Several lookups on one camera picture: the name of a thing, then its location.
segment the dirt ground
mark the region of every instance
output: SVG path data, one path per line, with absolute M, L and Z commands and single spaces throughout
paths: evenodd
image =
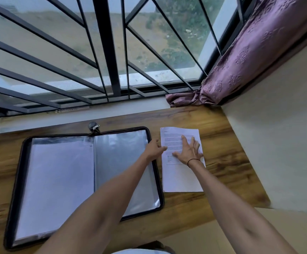
M 30 24 L 43 30 L 55 39 L 63 42 L 74 50 L 86 57 L 94 60 L 90 44 L 85 29 L 74 22 L 72 19 L 59 12 L 33 12 L 16 13 Z M 168 48 L 168 38 L 156 24 L 151 29 L 146 28 L 149 14 L 139 13 L 131 22 L 131 26 L 149 43 L 158 53 L 162 53 L 164 48 Z M 94 48 L 103 76 L 108 75 L 102 44 L 98 32 L 96 17 L 93 13 L 87 13 L 86 19 L 90 28 Z M 122 20 L 120 14 L 111 13 L 111 23 L 113 38 L 115 43 L 118 71 L 125 73 L 125 57 Z M 81 78 L 97 77 L 98 71 L 85 64 L 83 61 L 72 57 L 61 49 L 53 46 L 45 40 L 33 35 L 25 29 L 17 26 L 11 21 L 0 16 L 0 41 L 57 66 Z M 202 47 L 205 39 L 198 40 L 197 44 Z M 148 71 L 149 63 L 157 63 L 159 60 L 142 45 L 130 32 L 127 33 L 128 57 L 129 60 L 138 65 L 144 71 Z M 62 81 L 66 78 L 34 64 L 26 62 L 13 55 L 0 50 L 0 67 L 13 72 L 37 79 L 42 82 Z M 6 79 L 10 84 L 23 84 L 9 78 Z

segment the wood grain surface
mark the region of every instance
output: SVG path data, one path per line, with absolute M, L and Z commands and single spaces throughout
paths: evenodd
M 14 177 L 25 138 L 33 135 L 88 133 L 89 121 L 0 134 L 0 253 L 9 211 Z M 199 129 L 207 169 L 254 207 L 268 207 L 270 200 L 253 170 L 223 111 L 207 107 L 180 107 L 98 119 L 101 131 L 146 126 L 152 138 L 160 138 L 167 126 Z M 161 160 L 157 161 L 160 176 Z M 203 193 L 164 193 L 161 211 L 123 221 L 105 253 L 157 240 L 214 220 Z M 40 245 L 18 251 L 33 253 Z

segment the forearm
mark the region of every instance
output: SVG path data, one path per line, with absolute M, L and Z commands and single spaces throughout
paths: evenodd
M 102 253 L 126 211 L 148 160 L 142 155 L 84 201 L 42 246 L 43 253 Z
M 257 210 L 208 172 L 201 162 L 191 161 L 189 166 L 237 254 L 296 253 Z

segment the person's right arm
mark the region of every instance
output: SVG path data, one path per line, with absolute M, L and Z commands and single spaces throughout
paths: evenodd
M 182 136 L 182 153 L 173 153 L 198 178 L 213 213 L 237 254 L 298 254 L 252 206 L 221 183 L 199 161 L 199 143 Z

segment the black window frame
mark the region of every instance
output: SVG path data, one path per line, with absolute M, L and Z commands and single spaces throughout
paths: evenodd
M 115 52 L 115 45 L 113 41 L 113 33 L 112 33 L 112 26 L 111 26 L 111 18 L 109 12 L 109 4 L 108 0 L 92 0 L 94 4 L 94 10 L 96 14 L 96 19 L 99 27 L 100 38 L 102 42 L 102 47 L 105 55 L 106 65 L 108 69 L 108 74 L 111 81 L 111 86 L 105 86 L 103 76 L 100 72 L 100 66 L 97 60 L 96 52 L 93 46 L 93 42 L 91 39 L 91 35 L 89 32 L 89 28 L 87 25 L 87 21 L 83 12 L 83 8 L 81 5 L 80 0 L 76 0 L 81 17 L 76 15 L 72 12 L 69 8 L 67 8 L 64 4 L 59 2 L 58 0 L 47 0 L 52 3 L 55 7 L 57 7 L 61 12 L 65 13 L 75 22 L 77 22 L 80 26 L 82 26 L 86 30 L 86 34 L 88 36 L 89 44 L 92 49 L 94 60 L 91 60 L 84 55 L 80 54 L 79 52 L 73 50 L 69 46 L 63 44 L 62 42 L 56 40 L 55 38 L 51 37 L 50 35 L 46 34 L 45 32 L 41 31 L 40 29 L 36 28 L 35 26 L 29 24 L 28 22 L 24 21 L 20 17 L 14 15 L 12 12 L 8 11 L 7 9 L 0 6 L 0 16 L 12 21 L 13 23 L 19 25 L 20 27 L 28 30 L 29 32 L 37 35 L 38 37 L 46 40 L 47 42 L 55 45 L 56 47 L 60 48 L 61 50 L 69 53 L 70 55 L 76 57 L 77 59 L 83 61 L 84 63 L 89 64 L 93 68 L 96 68 L 99 72 L 101 82 L 103 87 L 98 87 L 88 81 L 85 81 L 82 78 L 79 78 L 75 75 L 70 74 L 56 66 L 53 66 L 49 63 L 46 63 L 32 55 L 26 54 L 23 51 L 17 50 L 16 48 L 9 46 L 3 42 L 0 42 L 0 50 L 3 50 L 7 53 L 15 55 L 19 58 L 22 58 L 26 61 L 29 61 L 33 64 L 36 64 L 42 68 L 45 68 L 49 71 L 57 73 L 61 76 L 64 76 L 70 80 L 78 82 L 84 86 L 87 86 L 89 89 L 96 90 L 101 94 L 104 94 L 99 97 L 92 97 L 92 98 L 85 98 L 81 97 L 78 94 L 75 94 L 73 91 L 65 91 L 50 85 L 47 85 L 43 82 L 34 80 L 32 78 L 28 78 L 22 76 L 20 74 L 8 71 L 6 69 L 0 68 L 0 75 L 7 76 L 13 78 L 15 80 L 19 80 L 21 82 L 34 85 L 43 89 L 46 89 L 52 93 L 61 94 L 70 98 L 71 100 L 68 101 L 59 101 L 59 102 L 50 102 L 49 99 L 41 98 L 37 95 L 26 95 L 21 94 L 19 92 L 8 90 L 0 87 L 0 94 L 5 96 L 11 96 L 20 98 L 26 101 L 35 102 L 37 105 L 29 105 L 26 107 L 18 107 L 8 102 L 4 102 L 4 99 L 0 99 L 0 117 L 7 117 L 7 116 L 16 116 L 16 115 L 23 115 L 23 114 L 33 114 L 33 113 L 40 113 L 40 112 L 47 112 L 47 111 L 54 111 L 54 110 L 65 110 L 65 109 L 72 109 L 72 108 L 80 108 L 84 106 L 93 106 L 98 104 L 104 103 L 111 103 L 111 102 L 121 102 L 133 99 L 140 99 L 140 98 L 150 98 L 155 96 L 161 96 L 168 93 L 176 93 L 176 92 L 186 92 L 197 90 L 202 81 L 206 78 L 206 76 L 210 73 L 212 68 L 216 65 L 220 57 L 226 52 L 228 47 L 231 45 L 233 40 L 237 37 L 240 30 L 244 26 L 244 23 L 247 21 L 249 16 L 251 15 L 253 8 L 255 6 L 256 0 L 237 0 L 237 8 L 234 12 L 229 24 L 227 25 L 223 35 L 220 39 L 216 38 L 216 35 L 212 29 L 212 24 L 208 17 L 208 14 L 205 10 L 202 0 L 198 0 L 202 11 L 206 17 L 206 21 L 210 27 L 210 33 L 215 40 L 216 49 L 213 51 L 211 57 L 209 58 L 205 68 L 198 63 L 197 59 L 194 57 L 192 52 L 189 50 L 187 45 L 184 43 L 183 39 L 180 37 L 178 32 L 174 29 L 172 23 L 169 21 L 168 17 L 165 15 L 164 11 L 160 8 L 159 4 L 156 0 L 151 0 L 156 9 L 162 14 L 164 19 L 167 21 L 171 29 L 174 31 L 176 36 L 179 38 L 180 42 L 186 49 L 186 51 L 191 55 L 192 59 L 196 63 L 196 65 L 200 68 L 202 74 L 198 80 L 184 80 L 173 68 L 170 66 L 155 50 L 152 48 L 129 24 L 131 20 L 139 13 L 140 9 L 149 1 L 149 0 L 140 0 L 139 3 L 134 7 L 134 9 L 126 16 L 125 15 L 125 8 L 124 8 L 124 0 L 121 0 L 121 9 L 122 9 L 122 23 L 123 23 L 123 38 L 124 38 L 124 53 L 125 53 L 125 63 L 126 63 L 126 74 L 127 74 L 127 89 L 122 89 L 118 74 L 117 68 L 117 59 L 116 59 L 116 52 Z M 132 33 L 144 46 L 146 46 L 164 65 L 166 65 L 179 79 L 178 82 L 172 83 L 159 83 L 152 77 L 148 76 L 147 73 L 142 71 L 136 65 L 128 60 L 127 56 L 127 41 L 126 41 L 126 30 Z M 129 82 L 129 71 L 128 68 L 132 68 L 142 76 L 146 77 L 149 81 L 153 83 L 150 86 L 138 86 L 133 87 L 130 85 Z

